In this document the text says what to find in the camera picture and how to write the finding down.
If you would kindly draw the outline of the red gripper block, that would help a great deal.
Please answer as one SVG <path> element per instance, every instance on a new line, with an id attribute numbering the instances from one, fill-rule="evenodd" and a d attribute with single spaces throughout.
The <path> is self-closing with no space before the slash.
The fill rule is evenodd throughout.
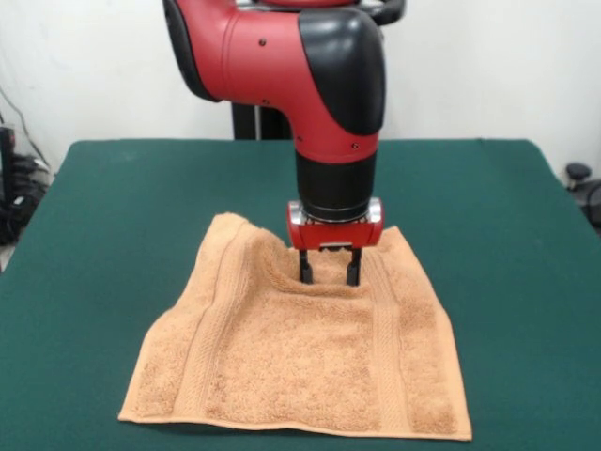
<path id="1" fill-rule="evenodd" d="M 308 216 L 300 201 L 290 201 L 286 208 L 286 222 L 291 244 L 299 250 L 300 281 L 303 284 L 314 283 L 307 251 L 347 248 L 351 253 L 347 285 L 357 287 L 361 282 L 362 248 L 378 244 L 384 228 L 384 209 L 381 200 L 372 197 L 365 215 L 358 220 L 327 223 Z"/>

